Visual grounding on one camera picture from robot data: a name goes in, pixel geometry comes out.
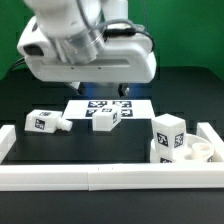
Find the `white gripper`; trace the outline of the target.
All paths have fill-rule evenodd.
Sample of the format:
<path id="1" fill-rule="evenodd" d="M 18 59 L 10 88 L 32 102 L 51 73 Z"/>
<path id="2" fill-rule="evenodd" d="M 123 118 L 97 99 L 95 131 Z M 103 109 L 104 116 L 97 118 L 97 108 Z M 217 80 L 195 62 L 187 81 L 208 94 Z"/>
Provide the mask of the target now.
<path id="1" fill-rule="evenodd" d="M 65 64 L 56 58 L 26 56 L 33 75 L 41 81 L 67 82 L 77 95 L 85 94 L 82 82 L 120 83 L 120 97 L 128 96 L 128 83 L 148 83 L 156 71 L 152 41 L 143 34 L 109 38 L 97 59 L 85 65 Z"/>

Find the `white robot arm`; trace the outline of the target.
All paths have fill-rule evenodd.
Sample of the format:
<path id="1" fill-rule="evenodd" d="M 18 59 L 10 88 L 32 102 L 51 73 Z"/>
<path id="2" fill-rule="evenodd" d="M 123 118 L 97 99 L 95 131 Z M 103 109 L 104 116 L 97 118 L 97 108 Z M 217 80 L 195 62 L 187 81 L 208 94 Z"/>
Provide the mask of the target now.
<path id="1" fill-rule="evenodd" d="M 17 45 L 33 75 L 78 94 L 87 83 L 148 83 L 156 72 L 154 40 L 128 19 L 128 0 L 23 0 L 34 12 Z"/>

